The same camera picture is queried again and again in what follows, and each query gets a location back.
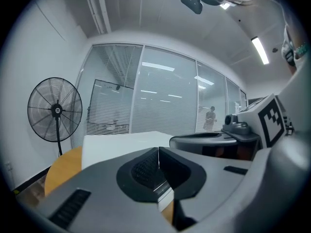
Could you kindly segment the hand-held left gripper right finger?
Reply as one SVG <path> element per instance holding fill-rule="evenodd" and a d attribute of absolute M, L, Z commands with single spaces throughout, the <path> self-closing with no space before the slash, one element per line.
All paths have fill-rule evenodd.
<path fill-rule="evenodd" d="M 244 175 L 224 170 L 226 166 L 249 169 L 252 162 L 204 156 L 168 148 L 169 151 L 200 165 L 206 172 L 206 180 L 195 197 L 181 201 L 186 216 L 201 221 L 214 212 L 236 190 Z"/>

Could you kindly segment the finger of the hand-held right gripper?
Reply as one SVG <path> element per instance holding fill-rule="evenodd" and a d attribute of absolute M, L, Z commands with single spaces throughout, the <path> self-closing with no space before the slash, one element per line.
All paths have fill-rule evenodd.
<path fill-rule="evenodd" d="M 170 148 L 199 155 L 216 155 L 218 150 L 237 145 L 229 135 L 183 135 L 169 140 Z"/>
<path fill-rule="evenodd" d="M 205 132 L 205 133 L 174 136 L 174 138 L 216 138 L 220 137 L 221 135 L 222 134 L 218 132 Z"/>

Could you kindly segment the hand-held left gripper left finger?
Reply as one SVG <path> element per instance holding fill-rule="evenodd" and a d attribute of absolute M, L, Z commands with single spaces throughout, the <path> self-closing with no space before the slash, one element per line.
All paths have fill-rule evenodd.
<path fill-rule="evenodd" d="M 37 207 L 49 232 L 171 232 L 152 190 L 117 176 L 121 166 L 156 149 L 95 163 L 52 191 Z"/>

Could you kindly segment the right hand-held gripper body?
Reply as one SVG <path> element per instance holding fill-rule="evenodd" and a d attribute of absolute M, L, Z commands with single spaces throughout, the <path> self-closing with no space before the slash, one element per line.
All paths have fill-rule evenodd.
<path fill-rule="evenodd" d="M 237 114 L 225 117 L 222 132 L 235 143 L 203 147 L 212 157 L 251 161 L 257 151 L 272 147 L 282 137 L 294 132 L 291 119 L 277 95 L 257 100 Z"/>

